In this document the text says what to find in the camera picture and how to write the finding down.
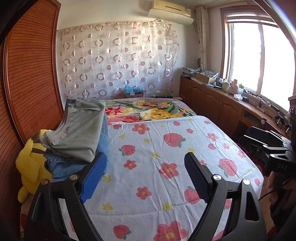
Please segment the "right hand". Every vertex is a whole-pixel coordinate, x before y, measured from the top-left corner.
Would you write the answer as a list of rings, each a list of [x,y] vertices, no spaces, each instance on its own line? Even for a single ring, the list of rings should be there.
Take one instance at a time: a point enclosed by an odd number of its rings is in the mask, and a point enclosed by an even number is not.
[[[271,172],[267,181],[267,190],[268,192],[270,192],[270,194],[268,195],[268,200],[271,205],[275,204],[278,199],[278,192],[276,191],[277,181],[278,181],[278,178],[276,177],[276,173]]]

